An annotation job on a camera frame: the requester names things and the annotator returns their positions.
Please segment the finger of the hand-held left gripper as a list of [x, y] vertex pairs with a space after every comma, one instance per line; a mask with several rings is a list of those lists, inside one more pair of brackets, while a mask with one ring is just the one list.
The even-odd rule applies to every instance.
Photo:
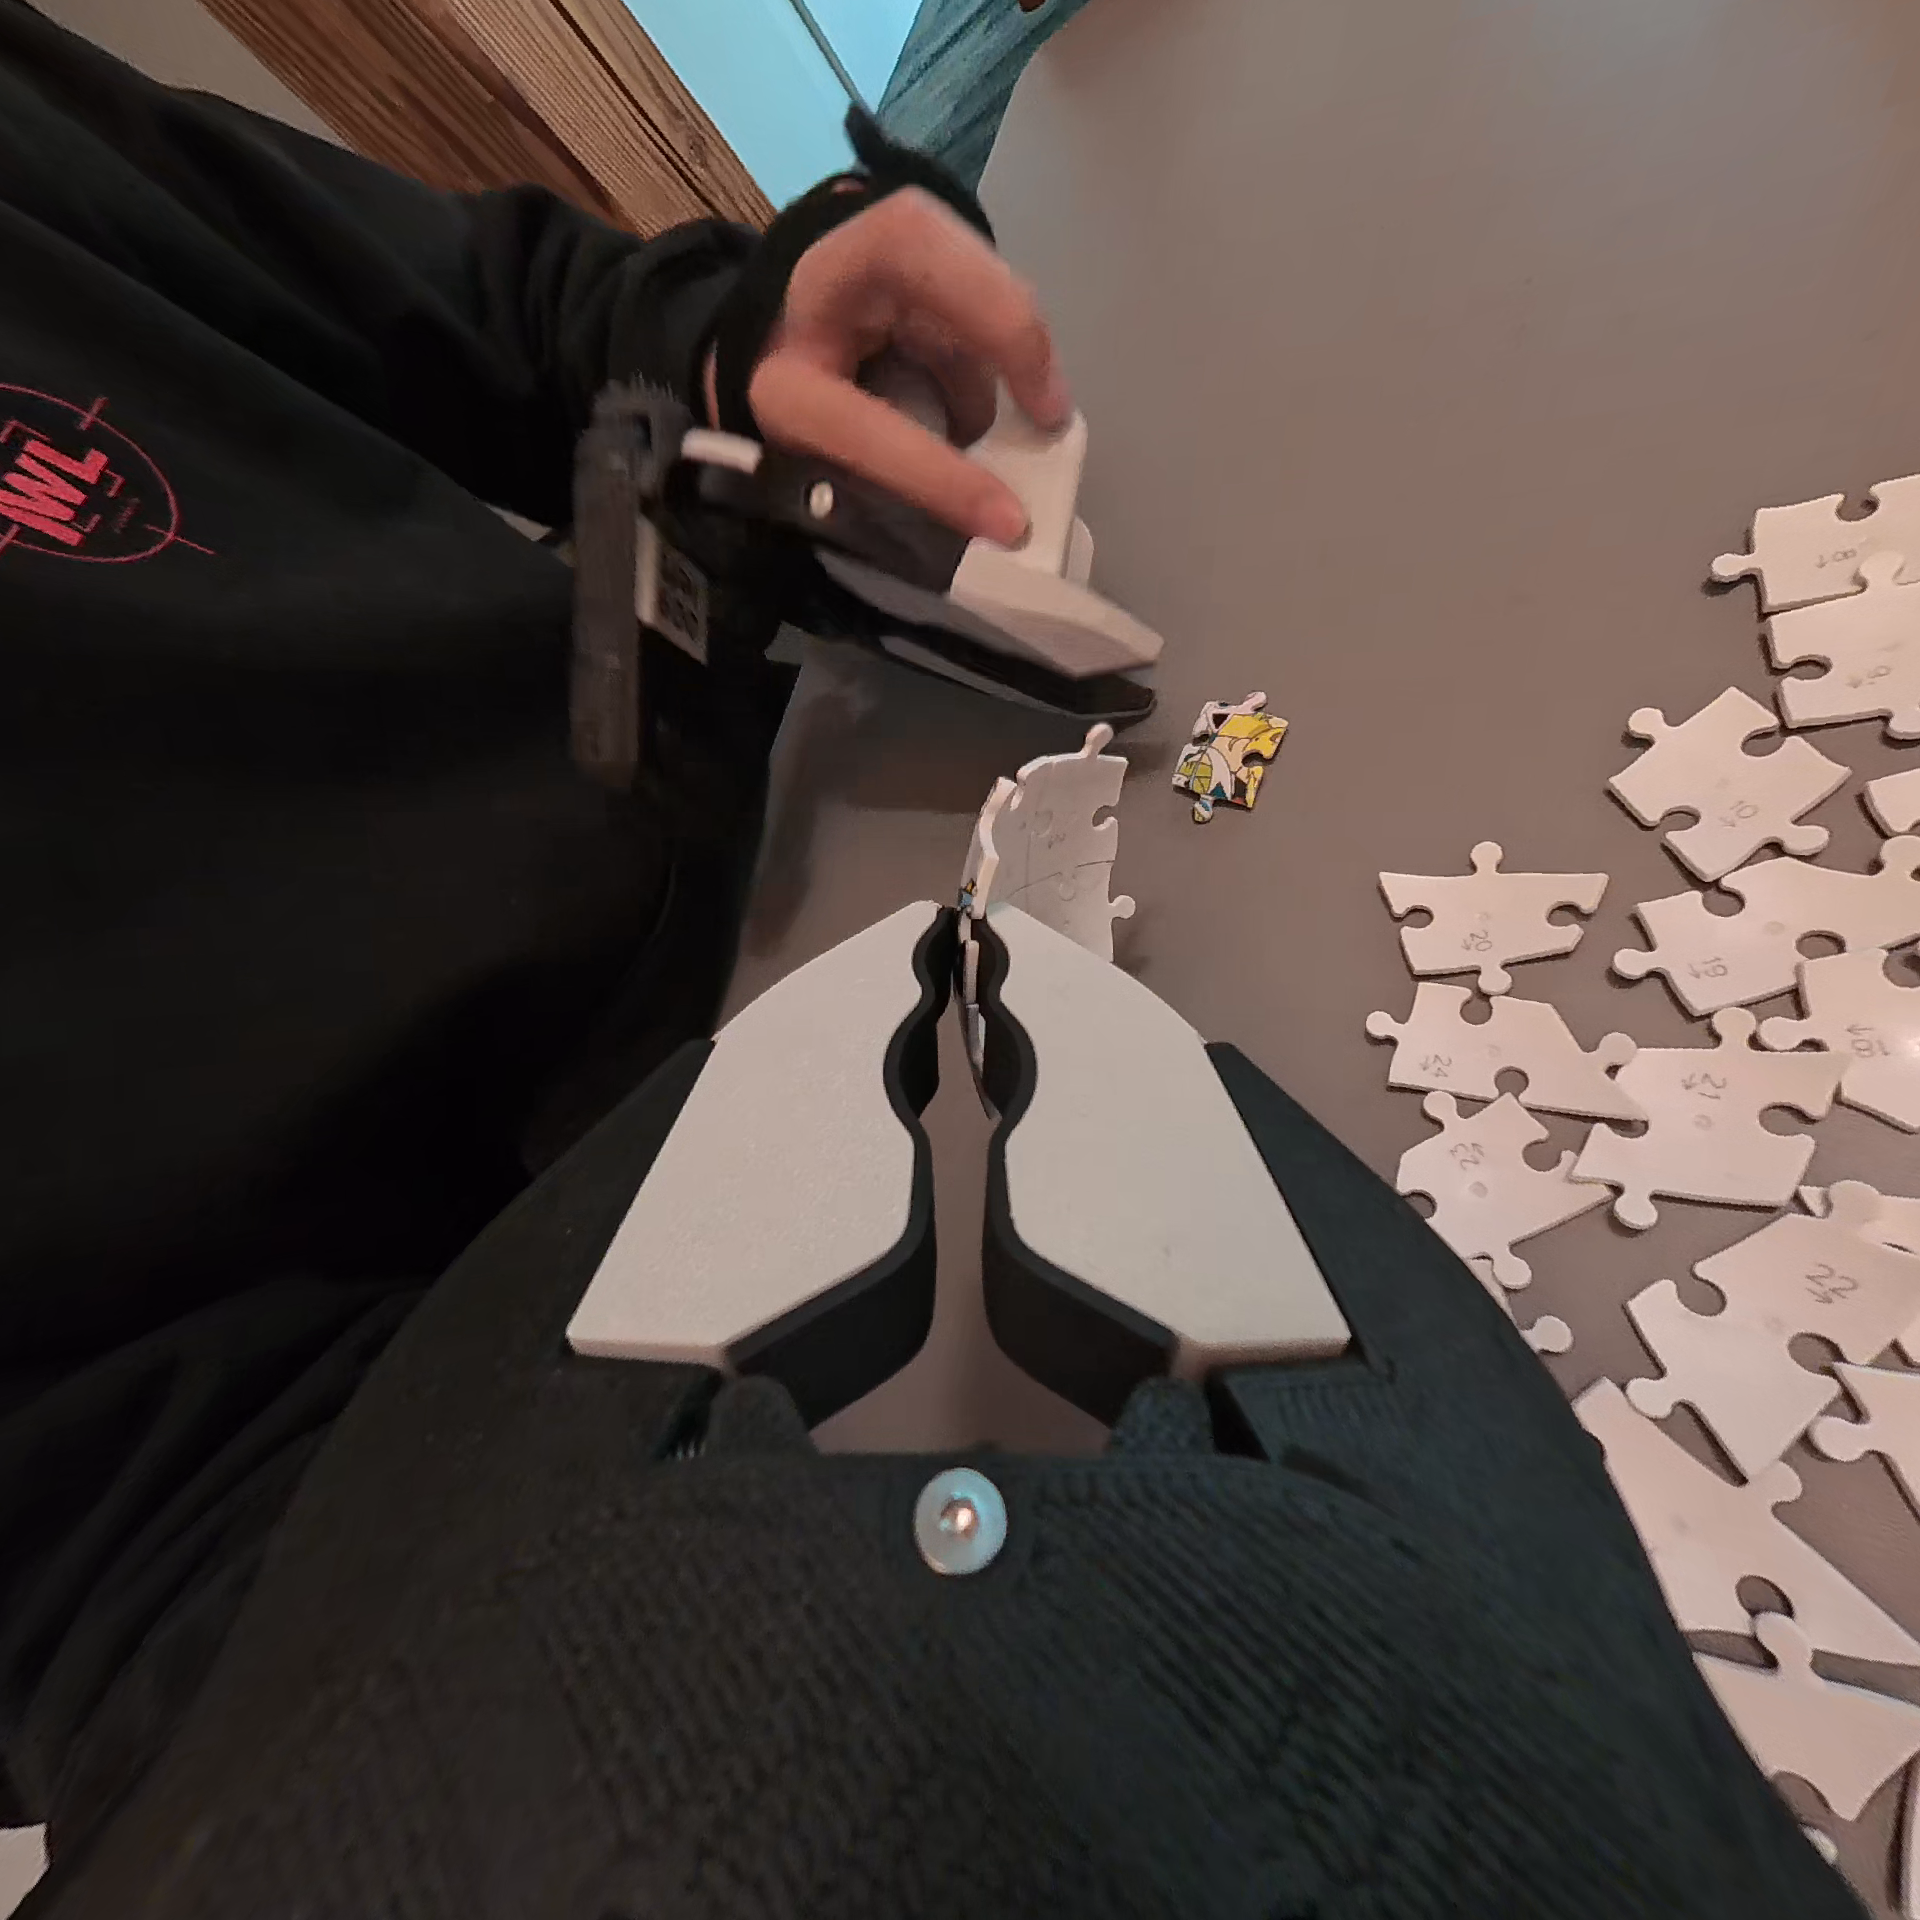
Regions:
[[917, 675], [1029, 711], [1139, 725], [1158, 703], [1142, 667], [1075, 675], [1048, 650], [994, 624], [877, 613], [877, 655]]
[[1164, 638], [1136, 614], [989, 541], [966, 544], [947, 603], [986, 644], [1067, 680], [1133, 675], [1164, 654]]

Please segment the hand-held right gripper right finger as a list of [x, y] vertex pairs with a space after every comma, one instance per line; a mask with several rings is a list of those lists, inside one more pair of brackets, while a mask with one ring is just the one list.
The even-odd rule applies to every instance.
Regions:
[[977, 935], [1001, 1354], [1114, 1427], [1148, 1381], [1330, 1360], [1354, 1330], [1210, 1044], [1013, 904]]

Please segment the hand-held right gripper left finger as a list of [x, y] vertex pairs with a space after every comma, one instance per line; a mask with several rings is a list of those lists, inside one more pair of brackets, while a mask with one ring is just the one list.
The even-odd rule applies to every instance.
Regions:
[[956, 910], [907, 903], [718, 1031], [568, 1323], [574, 1354], [769, 1379], [806, 1427], [918, 1355], [956, 947]]

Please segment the white assembled puzzle ball section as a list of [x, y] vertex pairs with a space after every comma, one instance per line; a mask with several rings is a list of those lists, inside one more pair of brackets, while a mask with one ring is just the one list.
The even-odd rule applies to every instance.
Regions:
[[1080, 947], [1107, 976], [1114, 925], [1136, 900], [1114, 894], [1124, 756], [1110, 751], [1114, 726], [1097, 723], [1077, 751], [1030, 758], [1001, 776], [984, 802], [956, 900], [957, 947], [950, 983], [957, 1024], [984, 1112], [1001, 1118], [989, 1088], [989, 1014], [981, 999], [981, 936], [1009, 918], [1027, 918]]

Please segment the colourful printed puzzle piece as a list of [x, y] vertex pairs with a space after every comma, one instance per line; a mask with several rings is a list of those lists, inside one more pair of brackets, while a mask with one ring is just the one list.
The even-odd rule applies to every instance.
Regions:
[[1210, 826], [1221, 808], [1252, 808], [1289, 723], [1273, 712], [1264, 690], [1237, 702], [1205, 702], [1196, 712], [1171, 774], [1186, 795], [1196, 826]]

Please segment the person's left forearm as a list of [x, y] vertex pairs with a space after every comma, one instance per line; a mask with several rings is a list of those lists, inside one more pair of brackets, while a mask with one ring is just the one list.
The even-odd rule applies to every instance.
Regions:
[[472, 319], [486, 365], [489, 504], [557, 523], [592, 403], [648, 381], [692, 410], [697, 350], [762, 235], [699, 219], [653, 238], [618, 230], [541, 187], [469, 202]]

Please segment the pile of white puzzle pieces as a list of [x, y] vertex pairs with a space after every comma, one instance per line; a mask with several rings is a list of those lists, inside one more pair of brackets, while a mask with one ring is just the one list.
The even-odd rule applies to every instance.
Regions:
[[1819, 1853], [1916, 1916], [1916, 475], [1757, 507], [1757, 650], [1594, 672], [1512, 808], [1400, 831], [1400, 1191], [1572, 1388], [1692, 1662]]

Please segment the person's left hand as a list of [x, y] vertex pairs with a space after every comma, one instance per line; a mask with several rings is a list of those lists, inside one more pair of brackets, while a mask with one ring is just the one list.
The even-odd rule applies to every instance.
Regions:
[[[947, 429], [862, 387], [884, 354], [931, 376]], [[1073, 419], [1033, 287], [949, 206], [909, 187], [800, 256], [747, 403], [764, 443], [844, 466], [964, 536], [1017, 547], [1025, 504], [966, 455], [1000, 392], [1048, 432]]]

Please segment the pale window panel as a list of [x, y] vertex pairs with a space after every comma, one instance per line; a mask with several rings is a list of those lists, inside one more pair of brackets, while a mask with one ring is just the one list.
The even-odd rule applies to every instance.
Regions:
[[629, 3], [766, 199], [844, 171], [851, 106], [876, 109], [917, 3]]

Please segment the teal cloth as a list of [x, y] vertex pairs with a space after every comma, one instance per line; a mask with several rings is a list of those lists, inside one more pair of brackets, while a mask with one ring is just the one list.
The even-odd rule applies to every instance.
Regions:
[[977, 187], [1021, 74], [1043, 43], [1086, 6], [924, 3], [881, 94], [881, 128]]

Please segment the person in black sweatshirt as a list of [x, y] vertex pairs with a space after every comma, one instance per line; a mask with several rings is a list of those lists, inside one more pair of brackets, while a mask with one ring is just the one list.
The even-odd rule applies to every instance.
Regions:
[[2, 68], [5, 1823], [57, 1855], [426, 1291], [710, 1018], [784, 686], [664, 650], [661, 782], [594, 784], [569, 570], [473, 488], [475, 196], [29, 4]]

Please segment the wooden frame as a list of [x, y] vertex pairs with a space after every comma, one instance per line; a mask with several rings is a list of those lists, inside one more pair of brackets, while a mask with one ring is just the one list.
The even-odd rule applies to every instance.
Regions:
[[206, 3], [345, 143], [446, 189], [541, 184], [629, 232], [773, 203], [619, 3]]

